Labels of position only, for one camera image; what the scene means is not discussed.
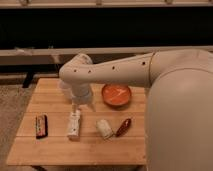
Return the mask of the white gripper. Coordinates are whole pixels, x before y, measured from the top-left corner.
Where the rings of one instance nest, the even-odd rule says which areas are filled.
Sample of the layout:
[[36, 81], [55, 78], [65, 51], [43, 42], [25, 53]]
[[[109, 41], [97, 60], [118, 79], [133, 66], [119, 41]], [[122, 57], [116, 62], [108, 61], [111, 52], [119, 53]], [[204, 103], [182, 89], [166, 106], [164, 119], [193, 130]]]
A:
[[96, 112], [95, 105], [92, 102], [93, 92], [89, 84], [72, 84], [71, 85], [71, 98], [75, 103], [72, 104], [72, 113], [76, 113], [77, 105], [88, 104], [88, 107]]

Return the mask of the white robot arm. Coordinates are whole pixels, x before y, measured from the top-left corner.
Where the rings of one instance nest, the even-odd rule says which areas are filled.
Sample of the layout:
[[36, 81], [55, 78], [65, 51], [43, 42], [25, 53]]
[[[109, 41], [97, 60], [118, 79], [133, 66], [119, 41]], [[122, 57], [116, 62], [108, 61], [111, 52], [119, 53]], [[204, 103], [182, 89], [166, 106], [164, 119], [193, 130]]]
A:
[[59, 77], [79, 103], [92, 83], [147, 88], [147, 170], [213, 171], [213, 53], [160, 51], [102, 64], [78, 54]]

